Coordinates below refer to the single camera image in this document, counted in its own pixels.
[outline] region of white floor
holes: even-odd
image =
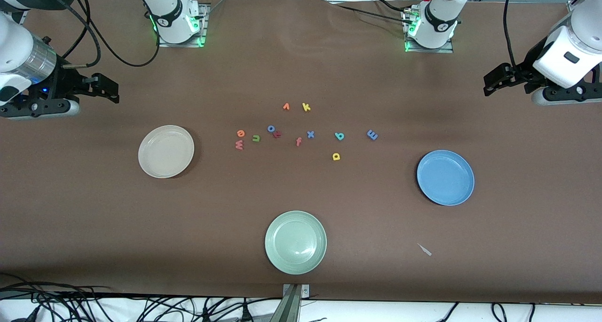
[[[126,298],[103,298],[101,304],[114,322],[135,322],[144,309],[145,301],[128,300]],[[218,299],[211,299],[209,305]],[[241,299],[233,298],[220,305],[227,307]],[[202,311],[204,298],[195,298],[194,303],[187,301],[182,309],[196,312]],[[279,301],[270,300],[249,305],[253,316],[272,314]],[[108,319],[94,303],[90,303],[98,322],[108,322]],[[427,303],[427,302],[373,302],[373,301],[313,301],[302,303],[299,322],[315,322],[325,318],[325,322],[438,322],[445,317],[453,303]],[[527,322],[531,305],[504,304],[508,322]],[[37,304],[29,300],[3,300],[0,301],[0,322],[10,322],[17,318],[27,317]],[[59,314],[66,318],[67,310],[54,305]],[[155,309],[144,318],[153,321],[156,316],[164,312],[166,307]],[[228,318],[241,316],[241,309],[225,316],[220,322]],[[161,322],[189,322],[192,315],[184,313],[168,314],[163,316]],[[570,306],[570,305],[537,305],[533,322],[600,322],[602,321],[602,307],[600,306]],[[52,322],[48,311],[40,310],[37,322]],[[489,303],[461,303],[450,316],[448,322],[497,322],[491,314]]]

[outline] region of silver cylinder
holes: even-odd
[[[38,84],[54,71],[56,67],[56,53],[50,46],[43,43],[41,39],[32,35],[34,45],[30,57],[19,67],[7,72],[18,74],[32,81],[32,84]]]

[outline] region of plate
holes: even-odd
[[[302,211],[281,214],[265,233],[265,253],[278,270],[291,275],[314,270],[326,253],[326,232],[313,215]]]
[[[457,206],[468,200],[475,189],[475,175],[468,162],[449,150],[424,155],[418,165],[418,185],[437,204]]]
[[[138,162],[153,178],[171,178],[192,161],[194,141],[184,128],[167,125],[148,133],[138,149]]]

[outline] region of metal bracket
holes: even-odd
[[[299,312],[301,311],[302,294],[303,285],[288,285],[284,297],[282,297],[269,322],[297,322],[299,320]]]
[[[282,296],[286,295],[286,290],[290,288],[289,284],[282,286]],[[301,285],[301,298],[309,298],[309,285]]]

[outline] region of white plate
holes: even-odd
[[[167,125],[159,127],[142,140],[138,162],[153,178],[171,178],[183,172],[192,161],[194,141],[184,128]]]

